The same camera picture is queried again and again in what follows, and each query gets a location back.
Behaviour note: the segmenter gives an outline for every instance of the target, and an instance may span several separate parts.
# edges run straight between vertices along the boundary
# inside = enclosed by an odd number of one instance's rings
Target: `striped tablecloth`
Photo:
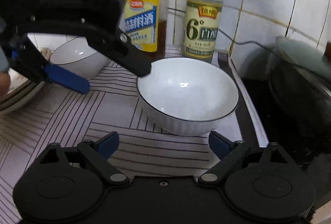
[[[179,51],[167,50],[167,57],[176,56]],[[208,134],[177,136],[149,120],[138,101],[135,81],[135,75],[110,62],[90,81],[88,94],[47,85],[28,106],[0,117],[1,224],[20,220],[13,187],[51,142],[71,147],[116,131],[120,146],[109,162],[130,177],[197,177],[219,161],[208,147]],[[217,131],[232,141],[242,138],[235,114]]]

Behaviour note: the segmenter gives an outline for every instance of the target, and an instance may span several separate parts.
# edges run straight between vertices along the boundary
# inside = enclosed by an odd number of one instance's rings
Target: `white ceramic bowl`
[[[238,88],[222,69],[203,61],[168,58],[137,79],[143,110],[168,132],[197,136],[214,130],[238,105]]]
[[[93,79],[109,59],[88,46],[85,37],[75,38],[57,48],[50,59],[52,64],[69,70],[85,79]]]

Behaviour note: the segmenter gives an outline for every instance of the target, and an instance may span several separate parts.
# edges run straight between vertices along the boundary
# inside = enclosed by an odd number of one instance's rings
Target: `bowl rim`
[[[76,38],[74,38],[74,39],[72,39],[72,40],[67,41],[66,43],[63,43],[60,47],[58,47],[55,51],[52,52],[52,55],[53,55],[53,54],[54,54],[59,48],[61,48],[63,45],[65,45],[65,44],[67,44],[67,43],[69,43],[69,42],[71,42],[71,41],[73,41],[73,40],[75,40],[75,39],[79,39],[79,38],[85,38],[85,37],[84,37],[84,36],[79,36],[79,37],[76,37]],[[65,65],[65,64],[73,64],[73,63],[75,63],[75,62],[79,62],[79,61],[81,61],[81,60],[84,60],[84,59],[86,59],[86,58],[88,58],[88,57],[90,57],[90,56],[92,56],[92,55],[95,55],[96,53],[98,53],[98,51],[96,51],[95,53],[90,54],[90,55],[88,55],[88,56],[86,56],[86,57],[84,57],[84,58],[82,58],[82,59],[79,59],[79,60],[76,60],[76,61],[72,61],[72,62],[68,62],[68,63],[64,63],[64,64],[56,64],[56,65],[57,65],[57,66],[63,66],[63,65]]]
[[[198,60],[198,59],[193,59],[193,58],[187,58],[187,57],[169,57],[169,58],[163,58],[163,59],[160,59],[160,60],[157,60],[157,61],[155,61],[154,63],[156,63],[156,62],[159,62],[159,61],[163,61],[163,60],[166,60],[166,59],[177,59],[177,58],[180,58],[180,59],[190,59],[190,60],[195,60],[195,61],[200,61],[200,60]],[[158,111],[158,112],[160,112],[161,114],[163,114],[163,115],[166,115],[166,116],[168,116],[168,117],[171,117],[171,118],[175,118],[175,119],[179,119],[179,120],[182,120],[182,121],[185,121],[185,122],[214,122],[214,121],[216,121],[216,120],[219,120],[219,119],[222,119],[222,118],[225,118],[225,117],[227,117],[227,116],[229,116],[230,114],[232,114],[236,109],[237,109],[237,107],[238,107],[238,104],[239,104],[239,89],[238,89],[238,86],[237,86],[237,84],[236,84],[236,82],[223,70],[223,69],[221,69],[221,68],[218,68],[217,66],[215,66],[215,65],[213,65],[213,64],[211,64],[211,63],[208,63],[208,62],[204,62],[204,63],[206,63],[206,64],[209,64],[209,65],[211,65],[211,66],[213,66],[214,68],[217,68],[217,69],[219,69],[219,70],[221,70],[222,72],[224,72],[232,81],[233,81],[233,83],[235,84],[235,86],[236,86],[236,89],[237,89],[237,92],[238,92],[238,100],[237,100],[237,103],[236,103],[236,105],[234,106],[234,108],[228,113],[228,114],[226,114],[226,115],[224,115],[224,116],[222,116],[222,117],[218,117],[218,118],[215,118],[215,119],[208,119],[208,120],[191,120],[191,119],[184,119],[184,118],[178,118],[178,117],[174,117],[174,116],[172,116],[172,115],[169,115],[169,114],[167,114],[167,113],[164,113],[163,111],[161,111],[161,110],[159,110],[159,109],[157,109],[156,107],[153,107],[149,102],[147,102],[147,100],[142,96],[142,94],[140,93],[140,91],[139,91],[139,87],[138,87],[138,79],[140,79],[139,77],[137,77],[137,79],[136,79],[136,87],[137,87],[137,90],[138,90],[138,94],[139,94],[139,97],[140,98],[142,98],[143,100],[144,100],[144,102],[146,103],[146,104],[148,104],[151,108],[153,108],[154,110],[156,110],[156,111]]]

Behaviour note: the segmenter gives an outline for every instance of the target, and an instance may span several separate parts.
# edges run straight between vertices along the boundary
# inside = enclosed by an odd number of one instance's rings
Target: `finger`
[[[0,97],[4,96],[10,88],[10,76],[8,73],[0,73]]]

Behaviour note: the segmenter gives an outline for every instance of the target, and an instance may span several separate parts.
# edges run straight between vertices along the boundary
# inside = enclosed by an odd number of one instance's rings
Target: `bottle label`
[[[184,24],[184,50],[194,58],[212,57],[222,6],[188,1]]]
[[[160,0],[127,0],[125,32],[132,44],[146,52],[158,50]]]

